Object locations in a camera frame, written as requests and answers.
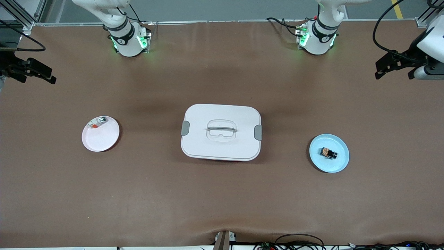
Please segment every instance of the white container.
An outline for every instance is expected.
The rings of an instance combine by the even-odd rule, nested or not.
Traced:
[[[195,104],[185,113],[181,135],[189,157],[251,161],[261,151],[261,115],[251,107]]]

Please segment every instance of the white plate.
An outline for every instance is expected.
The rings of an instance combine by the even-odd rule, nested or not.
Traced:
[[[85,148],[93,152],[102,152],[109,149],[119,138],[119,124],[116,120],[114,120],[114,118],[109,116],[105,117],[108,119],[108,122],[104,123],[102,126],[95,129],[91,129],[85,126],[83,129],[83,145],[85,146]]]
[[[328,159],[321,155],[322,148],[329,148],[337,153],[336,159]],[[310,158],[320,170],[337,173],[344,170],[350,160],[350,152],[343,140],[332,134],[316,136],[310,143]]]

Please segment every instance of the wire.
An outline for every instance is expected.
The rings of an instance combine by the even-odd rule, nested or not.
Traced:
[[[375,45],[376,46],[378,46],[378,48],[380,48],[380,49],[382,49],[382,50],[385,50],[385,51],[387,51],[387,52],[389,52],[389,53],[392,53],[393,55],[397,55],[397,56],[399,56],[399,57],[402,57],[402,58],[404,58],[404,59],[406,59],[406,60],[409,60],[409,61],[412,61],[412,62],[416,62],[416,63],[418,63],[419,61],[418,60],[416,60],[416,59],[412,59],[412,58],[409,58],[409,57],[407,57],[407,56],[405,56],[405,55],[403,55],[403,54],[400,54],[400,53],[398,53],[398,52],[396,52],[396,51],[393,51],[393,50],[390,50],[390,49],[388,49],[388,48],[386,48],[386,47],[384,47],[384,46],[382,46],[381,44],[379,44],[377,41],[376,41],[376,30],[378,29],[378,26],[379,26],[379,23],[381,22],[381,20],[382,20],[382,18],[390,11],[390,10],[392,10],[395,6],[397,6],[399,3],[401,3],[401,2],[403,2],[404,0],[399,0],[399,1],[397,1],[396,3],[394,3],[394,4],[392,4],[392,6],[390,6],[380,17],[379,17],[379,19],[378,19],[378,21],[376,22],[376,24],[375,24],[375,28],[373,29],[373,42],[375,43]]]
[[[17,51],[41,52],[41,51],[45,51],[46,50],[46,47],[43,44],[41,44],[39,41],[37,41],[36,39],[26,35],[25,33],[21,32],[19,30],[16,30],[15,28],[10,26],[9,24],[5,23],[3,20],[0,20],[0,22],[3,23],[6,27],[8,27],[8,28],[12,29],[13,31],[15,31],[15,32],[17,32],[17,33],[27,37],[28,39],[30,39],[31,41],[35,42],[40,47],[42,47],[42,48],[17,48]]]
[[[290,32],[290,34],[292,34],[293,36],[302,37],[302,35],[299,35],[299,34],[295,34],[295,33],[293,33],[293,32],[290,30],[290,28],[296,28],[296,26],[288,25],[288,24],[285,22],[285,19],[283,19],[283,18],[282,18],[282,21],[279,21],[278,19],[276,19],[276,18],[274,18],[274,17],[269,17],[269,18],[267,18],[266,20],[268,20],[268,21],[269,21],[269,20],[276,21],[278,24],[285,26],[285,27],[287,28],[288,32]]]
[[[434,9],[443,9],[444,8],[444,6],[432,4],[432,0],[427,0],[427,5],[430,8],[434,8]]]
[[[437,250],[437,249],[443,249],[444,243],[440,245],[433,245],[425,242],[405,241],[393,245],[375,244],[369,246],[356,246],[353,250],[391,250],[391,249],[398,249],[398,247],[400,246],[412,247],[415,248],[415,250],[430,250],[430,249]]]
[[[279,21],[278,19],[276,19],[274,17],[269,17],[266,20],[268,20],[268,21],[273,20],[273,21],[276,21],[278,24],[285,26],[284,23],[282,23],[281,21]],[[296,26],[292,26],[292,25],[287,25],[287,27],[289,27],[289,28],[296,28]]]
[[[320,12],[320,11],[321,11],[321,7],[320,7],[320,5],[317,5],[317,16],[316,16],[316,18],[319,16],[319,12]],[[278,24],[285,26],[285,27],[287,28],[288,32],[290,32],[290,34],[292,34],[293,36],[302,37],[302,35],[295,34],[295,33],[293,33],[293,32],[290,30],[290,28],[294,28],[294,29],[296,29],[297,26],[288,25],[288,24],[285,22],[285,19],[284,19],[284,18],[282,18],[282,21],[279,21],[278,19],[276,19],[276,18],[274,18],[274,17],[269,17],[269,18],[266,18],[265,20],[268,20],[268,21],[273,20],[273,21],[277,22]],[[306,21],[314,21],[315,19],[314,19],[314,18],[308,18],[308,17],[306,17],[305,20],[306,20]]]
[[[290,34],[292,34],[293,36],[302,37],[302,35],[295,34],[295,33],[291,32],[290,28],[288,27],[287,23],[285,22],[285,20],[283,18],[282,18],[282,22],[284,23],[285,27],[287,28],[288,32],[290,32]]]
[[[421,14],[421,16],[418,17],[418,20],[420,20],[420,19],[422,18],[422,16],[425,15],[425,14],[427,13],[427,11],[429,11],[430,9],[432,9],[432,8],[431,8],[431,7],[428,7],[428,8],[427,8],[427,9]],[[436,11],[436,9],[434,9],[432,12],[430,12],[430,13],[427,15],[427,17],[425,17],[425,18],[423,19],[423,21],[425,21],[425,20],[426,20],[430,15],[432,15],[435,11]]]
[[[131,8],[131,10],[134,12],[134,14],[136,15],[137,20],[139,20],[139,22],[140,22],[140,18],[139,18],[139,16],[137,15],[136,11],[134,10],[134,8],[133,8],[133,6],[132,6],[131,4],[130,4],[130,8]]]
[[[131,7],[131,10],[134,12],[134,14],[136,15],[136,18],[132,18],[132,17],[129,17],[128,15],[127,15],[127,13],[126,12],[123,12],[121,9],[119,9],[118,7],[116,7],[117,8],[117,10],[120,12],[120,14],[122,14],[122,15],[124,15],[124,16],[126,16],[128,19],[130,19],[130,20],[133,20],[133,21],[137,21],[138,23],[143,23],[143,22],[149,22],[149,21],[142,21],[142,20],[140,20],[140,18],[139,18],[139,16],[137,15],[137,13],[136,13],[136,11],[134,10],[134,8],[133,8],[133,6],[130,4],[130,7]]]
[[[284,235],[282,235],[282,236],[279,236],[279,237],[274,241],[274,243],[276,244],[276,243],[278,242],[279,239],[282,239],[282,238],[284,238],[284,237],[288,237],[288,236],[307,236],[307,237],[312,237],[312,238],[317,239],[318,241],[321,242],[322,245],[324,245],[324,242],[323,242],[320,238],[318,238],[318,237],[316,237],[316,236],[313,236],[313,235],[311,235],[311,234],[284,234]]]

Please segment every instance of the gray clip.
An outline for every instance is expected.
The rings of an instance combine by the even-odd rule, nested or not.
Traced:
[[[254,127],[254,138],[258,141],[262,141],[262,126],[256,125]]]
[[[188,135],[188,132],[190,131],[190,122],[189,121],[183,121],[182,122],[182,131],[180,132],[181,136]]]

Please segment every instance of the light blue plate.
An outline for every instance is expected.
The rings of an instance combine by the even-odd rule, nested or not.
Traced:
[[[322,148],[329,148],[329,150],[336,152],[336,159],[328,159],[321,155]],[[332,134],[322,134],[311,141],[310,158],[320,170],[327,173],[337,173],[349,163],[350,153],[345,142],[339,137]]]

